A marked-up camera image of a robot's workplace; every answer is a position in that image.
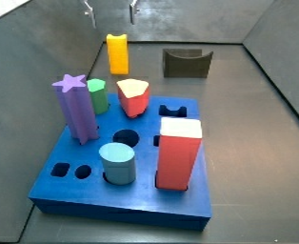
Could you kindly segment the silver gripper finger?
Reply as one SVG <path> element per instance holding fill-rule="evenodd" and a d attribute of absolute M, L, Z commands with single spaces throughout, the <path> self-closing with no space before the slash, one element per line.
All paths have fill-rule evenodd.
<path fill-rule="evenodd" d="M 131 4 L 129 4 L 129 20 L 131 20 L 131 24 L 135 25 L 135 16 L 137 13 L 137 2 L 139 0 L 132 0 Z"/>
<path fill-rule="evenodd" d="M 88 0 L 81 0 L 81 3 L 85 7 L 85 15 L 89 16 L 91 20 L 92 20 L 92 24 L 93 24 L 93 28 L 96 29 L 96 20 L 95 20 L 95 9 L 91 6 Z"/>

